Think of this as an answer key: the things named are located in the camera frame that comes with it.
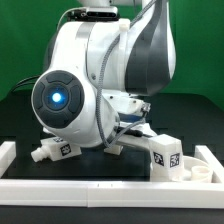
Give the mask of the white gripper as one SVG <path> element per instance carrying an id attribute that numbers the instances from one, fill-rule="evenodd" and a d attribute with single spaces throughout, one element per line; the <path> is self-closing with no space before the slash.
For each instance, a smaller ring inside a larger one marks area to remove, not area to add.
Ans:
<path id="1" fill-rule="evenodd" d="M 104 93 L 103 97 L 119 118 L 115 136 L 106 143 L 104 152 L 120 154 L 125 145 L 147 149 L 148 139 L 156 136 L 146 121 L 151 104 L 130 94 Z"/>

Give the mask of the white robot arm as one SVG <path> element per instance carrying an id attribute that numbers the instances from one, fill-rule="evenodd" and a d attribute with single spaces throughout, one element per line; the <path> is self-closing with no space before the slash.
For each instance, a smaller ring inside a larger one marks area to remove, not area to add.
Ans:
<path id="1" fill-rule="evenodd" d="M 31 95 L 33 111 L 50 133 L 82 148 L 109 148 L 126 130 L 122 114 L 145 122 L 152 96 L 171 81 L 176 54 L 169 0 L 146 0 L 132 20 L 108 1 L 84 4 L 64 23 L 49 66 Z"/>

